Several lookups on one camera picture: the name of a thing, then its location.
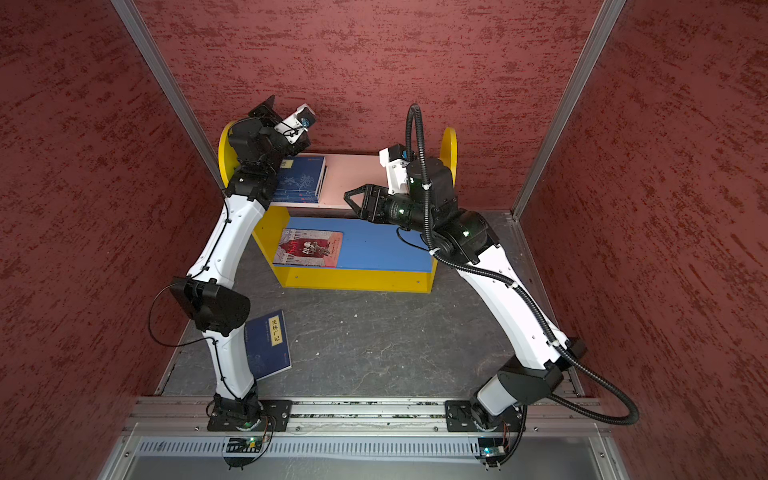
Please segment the blue book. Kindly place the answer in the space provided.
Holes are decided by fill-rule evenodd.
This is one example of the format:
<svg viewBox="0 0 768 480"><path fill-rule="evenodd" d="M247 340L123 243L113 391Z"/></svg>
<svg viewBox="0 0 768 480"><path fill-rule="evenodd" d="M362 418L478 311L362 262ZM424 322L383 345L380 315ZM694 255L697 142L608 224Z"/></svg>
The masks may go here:
<svg viewBox="0 0 768 480"><path fill-rule="evenodd" d="M248 365L256 380L292 367L284 313L278 310L245 323Z"/></svg>
<svg viewBox="0 0 768 480"><path fill-rule="evenodd" d="M297 156L282 161L274 202L316 204L327 171L324 156Z"/></svg>

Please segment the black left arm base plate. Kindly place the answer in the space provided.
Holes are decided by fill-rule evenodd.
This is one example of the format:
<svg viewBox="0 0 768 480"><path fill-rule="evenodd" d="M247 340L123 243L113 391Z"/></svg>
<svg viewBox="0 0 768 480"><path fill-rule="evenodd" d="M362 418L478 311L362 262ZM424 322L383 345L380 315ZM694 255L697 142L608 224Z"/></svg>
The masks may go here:
<svg viewBox="0 0 768 480"><path fill-rule="evenodd" d="M216 407L208 413L209 432L285 432L293 402L290 400L261 400L261 410L255 420L242 420L221 413Z"/></svg>

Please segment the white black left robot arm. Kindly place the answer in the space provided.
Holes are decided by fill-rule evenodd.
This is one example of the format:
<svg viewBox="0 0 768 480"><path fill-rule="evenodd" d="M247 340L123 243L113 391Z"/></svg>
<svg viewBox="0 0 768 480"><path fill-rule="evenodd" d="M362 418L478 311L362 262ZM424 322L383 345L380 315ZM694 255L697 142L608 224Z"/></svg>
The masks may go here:
<svg viewBox="0 0 768 480"><path fill-rule="evenodd" d="M238 430L263 423L245 343L249 299L234 289L248 241L272 202L283 161L308 148L312 115L233 121L219 142L223 207L200 257L169 290L207 344L216 375L212 417Z"/></svg>

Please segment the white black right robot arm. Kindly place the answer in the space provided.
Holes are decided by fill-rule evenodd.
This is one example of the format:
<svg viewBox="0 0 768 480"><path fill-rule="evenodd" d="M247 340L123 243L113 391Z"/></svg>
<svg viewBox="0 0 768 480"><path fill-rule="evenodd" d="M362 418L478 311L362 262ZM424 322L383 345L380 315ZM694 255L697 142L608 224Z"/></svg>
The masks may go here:
<svg viewBox="0 0 768 480"><path fill-rule="evenodd" d="M553 394L570 367L565 356L584 348L543 313L486 219L459 207L454 168L437 158L394 165L402 189L365 184L344 200L362 220L419 232L430 255L456 269L501 326L514 355L470 399L475 424L491 430L510 409Z"/></svg>

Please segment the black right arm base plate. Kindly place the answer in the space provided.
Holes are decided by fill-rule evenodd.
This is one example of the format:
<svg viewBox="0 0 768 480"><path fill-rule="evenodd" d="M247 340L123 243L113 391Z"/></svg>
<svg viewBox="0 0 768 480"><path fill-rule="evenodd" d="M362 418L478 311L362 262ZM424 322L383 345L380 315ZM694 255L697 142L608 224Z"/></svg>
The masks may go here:
<svg viewBox="0 0 768 480"><path fill-rule="evenodd" d="M499 415L488 413L473 400L446 400L446 425L449 432L518 432L522 412L510 407Z"/></svg>

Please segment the red Hamlet picture book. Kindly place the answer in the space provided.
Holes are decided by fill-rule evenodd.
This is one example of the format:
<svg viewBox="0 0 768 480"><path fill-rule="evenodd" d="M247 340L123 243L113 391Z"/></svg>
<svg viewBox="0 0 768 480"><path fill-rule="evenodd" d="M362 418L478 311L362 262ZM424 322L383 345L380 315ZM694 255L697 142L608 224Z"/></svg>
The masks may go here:
<svg viewBox="0 0 768 480"><path fill-rule="evenodd" d="M339 261L342 242L342 232L286 228L278 242L273 264L335 268Z"/></svg>

